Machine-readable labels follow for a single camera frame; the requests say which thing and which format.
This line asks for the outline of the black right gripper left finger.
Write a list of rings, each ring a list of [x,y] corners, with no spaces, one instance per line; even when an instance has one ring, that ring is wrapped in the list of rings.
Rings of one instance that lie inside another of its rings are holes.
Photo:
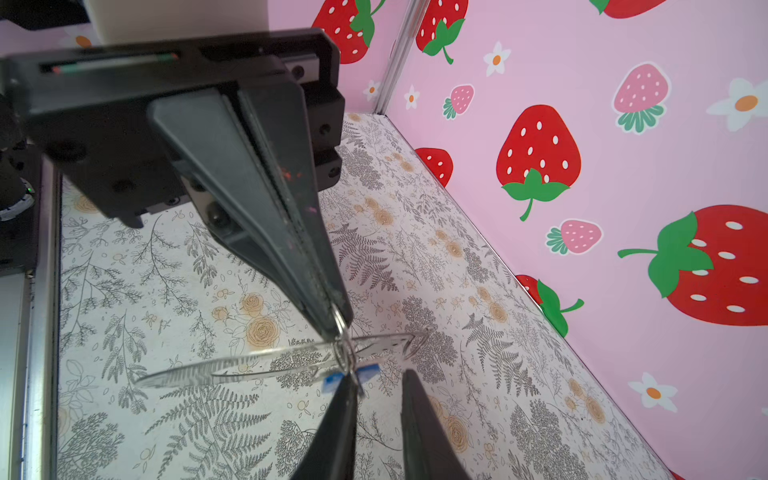
[[[354,375],[345,375],[292,480],[354,478],[358,390]]]

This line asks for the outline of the large silver keyring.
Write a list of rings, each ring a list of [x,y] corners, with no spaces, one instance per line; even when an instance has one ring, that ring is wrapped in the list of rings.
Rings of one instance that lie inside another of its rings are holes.
[[[207,360],[149,374],[141,388],[181,388],[307,374],[311,379],[358,373],[389,356],[413,357],[431,333],[427,330],[308,342],[245,355]]]

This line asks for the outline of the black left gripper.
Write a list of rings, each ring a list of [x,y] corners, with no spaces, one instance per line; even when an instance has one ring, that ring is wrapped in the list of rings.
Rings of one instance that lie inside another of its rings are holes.
[[[319,190],[342,162],[340,53],[319,29],[17,54],[1,92],[23,134],[108,218],[185,197],[325,340],[354,319]]]

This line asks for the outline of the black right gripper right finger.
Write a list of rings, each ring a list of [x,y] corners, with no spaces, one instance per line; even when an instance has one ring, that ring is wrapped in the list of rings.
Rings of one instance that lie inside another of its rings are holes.
[[[470,479],[412,369],[403,374],[401,424],[405,479]]]

